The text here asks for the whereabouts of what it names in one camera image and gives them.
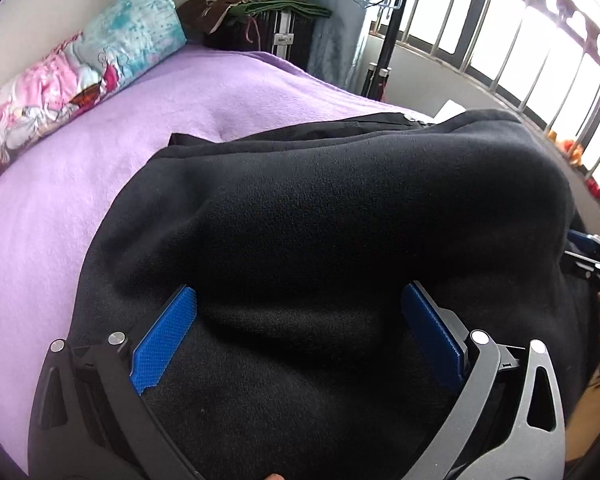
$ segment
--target pillow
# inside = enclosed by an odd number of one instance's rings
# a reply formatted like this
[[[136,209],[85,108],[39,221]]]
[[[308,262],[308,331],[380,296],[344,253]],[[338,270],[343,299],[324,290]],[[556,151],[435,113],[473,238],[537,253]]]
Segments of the pillow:
[[[117,0],[0,89],[0,174],[185,44],[172,0]]]

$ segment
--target black plastic bracket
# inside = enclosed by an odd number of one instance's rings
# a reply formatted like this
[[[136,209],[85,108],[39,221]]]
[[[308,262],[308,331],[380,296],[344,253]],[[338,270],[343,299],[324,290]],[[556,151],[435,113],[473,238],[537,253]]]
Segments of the black plastic bracket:
[[[446,421],[402,480],[561,479],[565,457],[564,414],[544,343],[532,340],[525,351],[499,345],[482,330],[468,333],[458,316],[438,307],[419,282],[410,286],[416,288],[419,298],[429,303],[420,308],[437,314],[458,348],[466,349],[464,354],[469,357],[471,371]],[[410,308],[418,308],[421,302],[413,302]],[[429,345],[419,342],[426,353]],[[494,420],[492,424],[492,428],[500,425],[509,431],[504,436],[498,431],[490,432],[489,440],[501,440],[467,465],[461,461],[462,453],[483,416],[496,381],[506,384],[509,397],[512,388],[518,391],[516,409],[502,412],[503,417],[512,421]]]
[[[164,308],[122,342],[75,351],[64,340],[52,343],[29,424],[33,479],[204,480],[129,378],[130,353]]]

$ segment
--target window bars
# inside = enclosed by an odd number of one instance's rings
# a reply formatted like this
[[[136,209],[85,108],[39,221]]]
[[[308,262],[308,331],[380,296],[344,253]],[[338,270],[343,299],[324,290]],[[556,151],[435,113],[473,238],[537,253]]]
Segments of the window bars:
[[[406,26],[404,31],[398,35],[397,43],[401,46],[415,49],[424,56],[443,61],[450,70],[455,70],[458,73],[464,74],[474,84],[478,84],[484,90],[493,95],[497,95],[501,101],[509,105],[509,107],[517,112],[520,116],[523,116],[524,118],[535,123],[538,127],[538,130],[548,133],[554,127],[555,122],[563,112],[568,98],[570,95],[572,95],[574,85],[576,84],[576,79],[583,69],[583,63],[586,56],[589,56],[600,67],[600,53],[598,49],[600,28],[576,6],[573,0],[555,0],[554,4],[549,4],[548,0],[521,1],[524,3],[524,6],[520,14],[520,19],[516,23],[515,33],[513,34],[512,40],[510,40],[504,60],[502,61],[497,74],[493,78],[487,77],[485,74],[479,72],[472,66],[472,57],[474,56],[475,47],[478,43],[478,38],[480,38],[480,34],[482,32],[487,14],[490,10],[492,0],[471,1],[467,16],[464,18],[464,25],[460,39],[458,40],[458,46],[456,47],[456,51],[453,53],[443,50],[440,47],[440,41],[442,40],[456,0],[449,0],[442,24],[440,25],[433,44],[429,44],[421,38],[410,36],[410,30],[411,26],[413,25],[414,16],[418,11],[418,4],[420,3],[420,0],[413,0],[413,5],[406,20]],[[555,30],[549,35],[548,46],[543,53],[542,62],[539,65],[530,87],[527,89],[524,97],[519,99],[500,85],[500,79],[510,61],[511,54],[516,46],[520,30],[522,30],[523,23],[525,21],[526,11],[529,8],[533,8],[551,19]],[[584,17],[586,29],[585,37],[581,37],[581,35],[569,24],[570,18],[573,18],[576,13],[580,13]],[[371,33],[378,36],[384,35],[387,27],[383,24],[383,22],[386,22],[390,16],[391,13],[388,10],[379,12],[378,18],[372,24]],[[553,113],[550,120],[545,121],[529,108],[528,102],[534,90],[536,89],[543,71],[546,68],[548,59],[552,54],[557,53],[556,51],[558,49],[558,45],[556,39],[559,32],[566,33],[568,37],[575,41],[575,43],[582,50],[580,51],[576,71],[573,74],[570,83],[566,86],[566,90],[561,97],[557,110],[555,113]],[[571,149],[566,153],[567,158],[573,154],[573,151],[578,144],[582,145],[584,150],[587,149],[587,146],[589,145],[593,136],[598,134],[597,128],[599,124],[600,83],[595,96],[589,104],[588,111],[582,119],[579,128],[577,129],[575,142]],[[590,178],[592,176],[595,177],[596,170],[600,170],[600,154],[590,168],[583,169],[583,173],[585,173],[586,178]]]

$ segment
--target black jacket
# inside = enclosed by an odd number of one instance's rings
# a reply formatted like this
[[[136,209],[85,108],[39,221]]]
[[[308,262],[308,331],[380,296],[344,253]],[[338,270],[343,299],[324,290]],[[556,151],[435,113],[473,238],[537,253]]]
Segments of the black jacket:
[[[453,400],[400,315],[413,279],[470,330],[543,340],[573,410],[600,357],[596,313],[558,267],[567,180],[514,116],[173,143],[98,230],[69,342],[192,286],[198,318],[143,397],[207,480],[401,478]]]

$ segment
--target orange object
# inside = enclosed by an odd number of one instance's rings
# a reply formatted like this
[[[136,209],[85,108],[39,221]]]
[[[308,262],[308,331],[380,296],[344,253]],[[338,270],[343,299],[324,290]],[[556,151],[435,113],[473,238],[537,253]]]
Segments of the orange object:
[[[559,140],[558,142],[555,143],[555,145],[558,147],[558,149],[563,152],[563,153],[569,153],[569,150],[573,147],[575,143],[575,140],[573,139],[566,139],[566,140]],[[582,153],[584,152],[584,148],[582,147],[581,144],[578,144],[573,152],[571,152],[571,156],[569,159],[569,163],[572,166],[581,166],[582,165]]]

